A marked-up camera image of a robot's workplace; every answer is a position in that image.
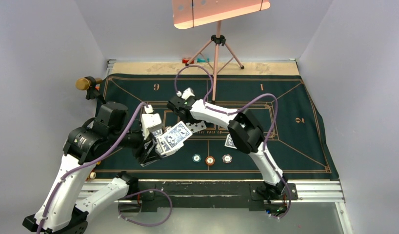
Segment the blue playing card deck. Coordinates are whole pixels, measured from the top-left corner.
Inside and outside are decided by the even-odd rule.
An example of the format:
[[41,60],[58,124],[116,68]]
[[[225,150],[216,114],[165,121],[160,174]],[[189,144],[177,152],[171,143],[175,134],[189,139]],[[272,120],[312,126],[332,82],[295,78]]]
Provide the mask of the blue playing card deck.
[[192,136],[191,130],[183,121],[178,122],[164,134],[156,137],[157,153],[160,157],[166,157],[173,154],[183,146],[183,142]]

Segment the green blue poker chip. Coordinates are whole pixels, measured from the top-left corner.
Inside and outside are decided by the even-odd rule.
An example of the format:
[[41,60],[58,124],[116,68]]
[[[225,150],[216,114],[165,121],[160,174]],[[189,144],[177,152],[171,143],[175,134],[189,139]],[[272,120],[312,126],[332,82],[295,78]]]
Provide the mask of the green blue poker chip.
[[192,161],[195,162],[195,163],[201,162],[201,156],[199,154],[194,154],[192,156]]

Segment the blue playing card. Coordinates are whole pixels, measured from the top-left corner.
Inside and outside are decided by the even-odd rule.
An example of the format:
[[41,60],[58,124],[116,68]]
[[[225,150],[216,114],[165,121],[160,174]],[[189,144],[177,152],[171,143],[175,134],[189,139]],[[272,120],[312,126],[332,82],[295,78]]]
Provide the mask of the blue playing card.
[[228,148],[236,149],[236,146],[234,145],[234,142],[233,142],[230,134],[227,135],[224,146],[228,147]]

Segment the orange poker chip stack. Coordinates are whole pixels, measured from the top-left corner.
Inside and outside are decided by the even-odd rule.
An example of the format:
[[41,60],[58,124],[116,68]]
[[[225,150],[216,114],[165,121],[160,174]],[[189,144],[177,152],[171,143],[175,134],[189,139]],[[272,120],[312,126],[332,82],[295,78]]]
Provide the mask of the orange poker chip stack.
[[212,165],[214,165],[215,164],[215,158],[213,157],[213,156],[208,156],[206,159],[205,159],[205,163],[208,165],[208,166],[212,166]]

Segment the white blue chip stack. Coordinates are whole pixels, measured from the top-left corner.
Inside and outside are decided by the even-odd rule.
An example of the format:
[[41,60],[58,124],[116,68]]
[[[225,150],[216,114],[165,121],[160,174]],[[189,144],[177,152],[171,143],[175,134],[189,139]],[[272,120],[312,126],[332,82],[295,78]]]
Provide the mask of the white blue chip stack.
[[229,154],[226,154],[226,155],[224,155],[224,156],[222,157],[222,161],[223,161],[224,163],[231,163],[232,160],[233,160],[233,158],[232,158],[232,156],[229,155]]

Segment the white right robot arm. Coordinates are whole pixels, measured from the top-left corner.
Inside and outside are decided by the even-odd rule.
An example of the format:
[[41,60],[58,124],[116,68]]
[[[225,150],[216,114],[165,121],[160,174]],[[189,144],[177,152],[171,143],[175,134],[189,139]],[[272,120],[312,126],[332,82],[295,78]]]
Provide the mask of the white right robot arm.
[[272,198],[279,198],[290,189],[282,169],[275,163],[267,146],[268,137],[273,130],[275,121],[272,120],[269,130],[265,132],[249,109],[251,104],[264,97],[273,99],[274,116],[276,116],[278,100],[270,93],[257,96],[239,110],[222,108],[196,97],[183,99],[178,96],[174,96],[168,101],[167,108],[185,122],[197,123],[203,120],[227,129],[234,146],[242,153],[249,155],[257,165],[268,195]]

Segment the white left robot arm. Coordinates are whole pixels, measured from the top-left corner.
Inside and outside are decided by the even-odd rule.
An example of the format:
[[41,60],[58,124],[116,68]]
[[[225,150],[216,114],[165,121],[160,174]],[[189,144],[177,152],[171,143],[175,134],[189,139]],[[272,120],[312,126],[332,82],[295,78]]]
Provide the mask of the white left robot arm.
[[72,130],[63,148],[60,168],[40,209],[24,218],[23,226],[35,233],[81,234],[88,223],[120,198],[133,199],[139,193],[138,179],[119,172],[105,187],[78,201],[78,196],[96,164],[117,147],[130,148],[145,160],[155,154],[153,133],[162,121],[151,105],[139,104],[144,114],[139,122],[128,108],[117,102],[103,104],[97,115]]

